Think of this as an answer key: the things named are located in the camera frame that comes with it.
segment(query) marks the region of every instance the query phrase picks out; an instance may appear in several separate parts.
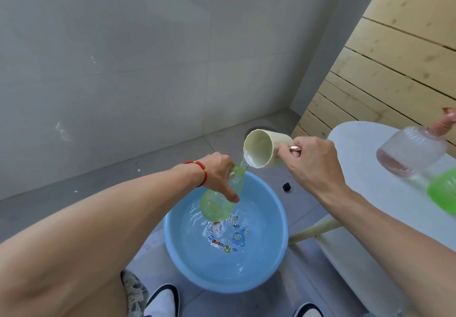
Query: red string bracelet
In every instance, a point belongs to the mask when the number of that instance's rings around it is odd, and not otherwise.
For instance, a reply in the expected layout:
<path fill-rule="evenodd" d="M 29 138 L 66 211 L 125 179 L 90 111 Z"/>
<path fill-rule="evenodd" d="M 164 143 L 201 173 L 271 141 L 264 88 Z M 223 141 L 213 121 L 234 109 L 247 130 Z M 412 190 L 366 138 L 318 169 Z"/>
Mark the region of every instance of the red string bracelet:
<path fill-rule="evenodd" d="M 204 180 L 197 187 L 203 186 L 204 183 L 206 182 L 206 180 L 208 180 L 208 171 L 206 171 L 206 167 L 199 161 L 187 161 L 187 162 L 184 162 L 184 164 L 186 164 L 186 163 L 196 163 L 197 165 L 199 165 L 202 168 L 202 170 L 204 171 Z"/>

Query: hand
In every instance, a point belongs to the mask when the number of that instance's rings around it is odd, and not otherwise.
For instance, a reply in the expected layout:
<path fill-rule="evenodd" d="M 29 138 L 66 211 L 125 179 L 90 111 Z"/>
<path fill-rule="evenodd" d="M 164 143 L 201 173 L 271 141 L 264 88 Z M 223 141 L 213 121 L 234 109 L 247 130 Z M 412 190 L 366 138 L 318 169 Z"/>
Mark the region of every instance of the hand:
<path fill-rule="evenodd" d="M 211 155 L 206 155 L 199 160 L 208 172 L 208 180 L 204 183 L 204 187 L 210 190 L 223 193 L 226 199 L 232 203 L 239 202 L 239 196 L 228 185 L 228 173 L 234 167 L 234 162 L 231 161 L 228 155 L 222 155 L 215 152 Z"/>
<path fill-rule="evenodd" d="M 278 155 L 303 188 L 317 198 L 324 193 L 349 189 L 332 141 L 297 137 L 293 145 L 301 147 L 301 153 L 290 152 L 288 146 L 281 143 Z"/>

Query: blue plastic basin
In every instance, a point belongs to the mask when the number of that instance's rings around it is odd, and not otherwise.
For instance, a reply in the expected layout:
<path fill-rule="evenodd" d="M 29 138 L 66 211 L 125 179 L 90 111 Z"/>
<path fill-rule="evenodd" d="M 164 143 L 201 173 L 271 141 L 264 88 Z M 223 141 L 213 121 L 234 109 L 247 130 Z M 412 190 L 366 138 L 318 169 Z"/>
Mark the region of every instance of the blue plastic basin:
<path fill-rule="evenodd" d="M 233 217 L 214 227 L 199 210 L 205 191 L 193 190 L 166 215 L 171 259 L 187 279 L 210 291 L 239 293 L 261 285 L 277 270 L 287 248 L 288 225 L 279 198 L 246 172 Z"/>

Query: forearm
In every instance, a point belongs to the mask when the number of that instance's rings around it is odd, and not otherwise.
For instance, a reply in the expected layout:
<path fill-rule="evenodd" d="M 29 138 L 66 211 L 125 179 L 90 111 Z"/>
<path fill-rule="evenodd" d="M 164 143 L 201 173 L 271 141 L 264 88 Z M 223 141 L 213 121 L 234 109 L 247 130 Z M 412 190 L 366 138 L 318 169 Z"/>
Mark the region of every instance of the forearm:
<path fill-rule="evenodd" d="M 0 299 L 52 296 L 70 308 L 88 288 L 120 274 L 203 178 L 197 165 L 179 165 L 106 189 L 25 229 L 0 245 Z"/>
<path fill-rule="evenodd" d="M 319 199 L 397 282 L 423 317 L 447 317 L 456 311 L 454 251 L 351 190 Z"/>

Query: wooden wall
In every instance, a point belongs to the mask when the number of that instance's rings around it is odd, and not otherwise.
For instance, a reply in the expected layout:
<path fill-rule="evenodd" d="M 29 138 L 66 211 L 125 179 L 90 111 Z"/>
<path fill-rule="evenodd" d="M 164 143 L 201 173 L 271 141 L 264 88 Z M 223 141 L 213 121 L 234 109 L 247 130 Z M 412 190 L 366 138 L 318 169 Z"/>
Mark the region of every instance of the wooden wall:
<path fill-rule="evenodd" d="M 456 0 L 372 0 L 293 132 L 427 125 L 456 107 Z M 456 157 L 456 129 L 447 135 Z"/>

